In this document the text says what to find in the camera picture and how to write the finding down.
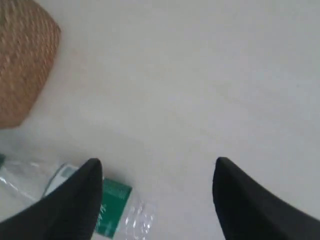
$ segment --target white floor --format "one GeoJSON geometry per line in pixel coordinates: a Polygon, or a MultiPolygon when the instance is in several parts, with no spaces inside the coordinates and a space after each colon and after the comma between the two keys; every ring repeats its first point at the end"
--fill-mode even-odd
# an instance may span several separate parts
{"type": "Polygon", "coordinates": [[[157,204],[150,240],[222,240],[231,158],[320,218],[320,2],[39,0],[62,28],[32,113],[2,151],[83,163],[157,204]]]}

